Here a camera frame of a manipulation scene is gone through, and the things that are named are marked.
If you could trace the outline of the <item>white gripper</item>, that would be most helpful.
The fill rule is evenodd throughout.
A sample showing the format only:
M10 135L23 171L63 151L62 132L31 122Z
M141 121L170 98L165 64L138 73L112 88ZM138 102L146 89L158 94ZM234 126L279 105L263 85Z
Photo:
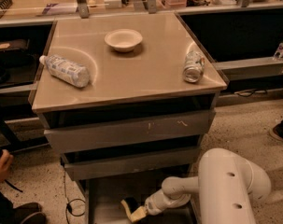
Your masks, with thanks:
M130 214L130 221L132 223L136 223L140 221L141 219L145 218L147 215L151 216L157 216L159 215L163 210L160 207L160 200L158 194L152 194L145 200L144 206L139 206L135 210L131 211Z

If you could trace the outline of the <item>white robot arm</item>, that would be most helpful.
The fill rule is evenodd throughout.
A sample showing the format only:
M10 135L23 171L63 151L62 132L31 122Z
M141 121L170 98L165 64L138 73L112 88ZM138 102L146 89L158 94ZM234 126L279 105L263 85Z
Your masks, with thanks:
M251 201L261 202L271 192L268 174L257 164L223 148L212 148L200 159L198 175L170 176L140 205L121 201L133 223L186 204L199 195L202 224L256 224Z

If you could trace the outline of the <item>person hand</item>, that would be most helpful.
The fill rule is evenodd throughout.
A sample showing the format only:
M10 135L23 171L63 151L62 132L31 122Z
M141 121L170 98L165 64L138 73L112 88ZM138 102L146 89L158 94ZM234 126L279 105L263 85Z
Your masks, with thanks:
M6 150L0 158L0 183L4 182L10 173L10 166L13 162L13 156Z

